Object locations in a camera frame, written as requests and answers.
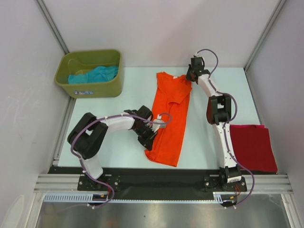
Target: plastic tub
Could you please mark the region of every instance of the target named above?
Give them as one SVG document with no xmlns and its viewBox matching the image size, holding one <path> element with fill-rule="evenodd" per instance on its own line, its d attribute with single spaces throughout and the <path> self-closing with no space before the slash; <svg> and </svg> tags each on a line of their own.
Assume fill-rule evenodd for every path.
<svg viewBox="0 0 304 228">
<path fill-rule="evenodd" d="M 118 74 L 109 82 L 68 84 L 69 75 L 85 74 L 97 66 L 118 66 Z M 61 59 L 55 82 L 73 98 L 118 96 L 123 89 L 121 53 L 113 49 L 71 52 Z"/>
</svg>

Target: white table surface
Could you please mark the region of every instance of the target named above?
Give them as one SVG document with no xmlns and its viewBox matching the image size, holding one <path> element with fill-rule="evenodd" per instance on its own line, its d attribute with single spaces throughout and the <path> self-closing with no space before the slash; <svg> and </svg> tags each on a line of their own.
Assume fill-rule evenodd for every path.
<svg viewBox="0 0 304 228">
<path fill-rule="evenodd" d="M 119 114 L 126 109 L 142 105 L 152 109 L 157 85 L 156 73 L 167 72 L 174 76 L 186 74 L 186 67 L 126 67 L 122 93 L 114 98 L 77 99 L 69 123 L 58 166 L 79 167 L 79 160 L 70 152 L 67 135 L 81 117 L 91 112 L 97 117 Z M 220 91 L 232 94 L 237 100 L 238 114 L 232 124 L 259 124 L 254 102 L 242 68 L 218 68 L 213 75 Z M 192 83 L 187 124 L 178 169 L 218 169 L 217 139 L 207 122 L 208 98 L 197 84 Z M 152 162 L 144 154 L 133 131 L 107 134 L 98 157 L 102 167 L 112 168 L 172 168 Z"/>
</svg>

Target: blue cloth in bin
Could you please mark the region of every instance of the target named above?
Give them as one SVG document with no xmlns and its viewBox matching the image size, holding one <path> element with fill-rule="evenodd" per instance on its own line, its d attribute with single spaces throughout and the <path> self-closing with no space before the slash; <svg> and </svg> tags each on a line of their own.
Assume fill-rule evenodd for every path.
<svg viewBox="0 0 304 228">
<path fill-rule="evenodd" d="M 69 75 L 69 84 L 109 82 L 118 73 L 118 66 L 99 66 L 83 75 Z"/>
</svg>

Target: folded red towel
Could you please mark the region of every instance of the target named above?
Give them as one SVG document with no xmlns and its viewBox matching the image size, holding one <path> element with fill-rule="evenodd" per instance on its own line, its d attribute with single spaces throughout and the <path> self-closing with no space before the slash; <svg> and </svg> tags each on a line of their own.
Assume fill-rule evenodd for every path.
<svg viewBox="0 0 304 228">
<path fill-rule="evenodd" d="M 252 171 L 277 172 L 269 130 L 263 125 L 231 125 L 230 135 L 237 161 Z"/>
</svg>

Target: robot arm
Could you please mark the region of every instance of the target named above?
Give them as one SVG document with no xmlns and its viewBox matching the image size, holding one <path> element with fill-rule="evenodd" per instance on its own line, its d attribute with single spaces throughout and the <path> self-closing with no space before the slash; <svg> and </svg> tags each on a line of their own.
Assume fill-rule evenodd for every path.
<svg viewBox="0 0 304 228">
<path fill-rule="evenodd" d="M 83 133 L 74 145 L 74 151 L 81 159 L 85 170 L 97 179 L 103 174 L 97 153 L 101 147 L 106 133 L 118 130 L 134 130 L 138 135 L 138 141 L 147 149 L 151 150 L 153 140 L 160 127 L 165 127 L 160 116 L 154 122 L 160 124 L 149 124 L 144 120 L 153 119 L 153 114 L 149 108 L 142 106 L 137 110 L 125 110 L 120 115 L 106 117 L 88 128 L 90 133 Z M 76 136 L 90 123 L 96 121 L 97 117 L 91 113 L 86 113 L 72 130 L 67 140 L 73 143 Z"/>
<path fill-rule="evenodd" d="M 213 126 L 221 146 L 219 153 L 220 175 L 223 183 L 240 181 L 242 176 L 235 158 L 230 137 L 231 97 L 219 92 L 210 78 L 210 72 L 204 69 L 201 57 L 191 58 L 186 78 L 196 82 L 208 96 L 207 120 Z"/>
</svg>

